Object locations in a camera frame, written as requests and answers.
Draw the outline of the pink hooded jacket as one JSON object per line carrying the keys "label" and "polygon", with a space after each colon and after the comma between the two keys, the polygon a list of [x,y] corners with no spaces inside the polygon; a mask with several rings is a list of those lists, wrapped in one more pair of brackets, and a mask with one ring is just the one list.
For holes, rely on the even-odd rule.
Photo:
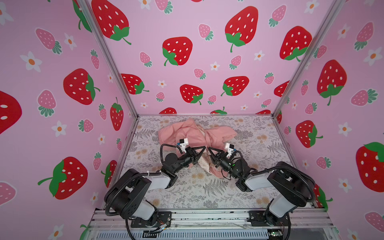
{"label": "pink hooded jacket", "polygon": [[216,126],[204,129],[193,119],[178,122],[159,130],[158,137],[160,144],[168,144],[166,150],[172,150],[179,140],[188,139],[189,147],[213,147],[223,150],[227,142],[233,139],[237,132],[228,126]]}

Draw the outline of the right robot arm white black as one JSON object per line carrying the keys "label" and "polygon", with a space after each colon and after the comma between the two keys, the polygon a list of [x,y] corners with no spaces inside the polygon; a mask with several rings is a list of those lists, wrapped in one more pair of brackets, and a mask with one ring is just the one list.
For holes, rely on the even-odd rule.
{"label": "right robot arm white black", "polygon": [[235,179],[240,191],[274,188],[279,192],[278,197],[266,209],[268,215],[282,218],[286,213],[316,200],[315,181],[285,162],[278,162],[274,167],[258,171],[248,165],[240,151],[213,147],[209,147],[208,151],[213,164],[227,172],[230,180]]}

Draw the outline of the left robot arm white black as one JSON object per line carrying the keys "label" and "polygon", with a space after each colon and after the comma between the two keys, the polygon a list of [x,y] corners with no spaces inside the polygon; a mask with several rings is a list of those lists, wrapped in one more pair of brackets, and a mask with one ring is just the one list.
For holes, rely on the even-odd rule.
{"label": "left robot arm white black", "polygon": [[144,200],[146,193],[173,187],[178,180],[177,173],[190,165],[196,165],[205,150],[205,146],[182,148],[181,144],[175,146],[162,144],[160,147],[162,168],[154,173],[140,173],[135,169],[129,169],[104,197],[106,216],[120,216],[124,220],[136,217],[155,222],[158,210],[153,204]]}

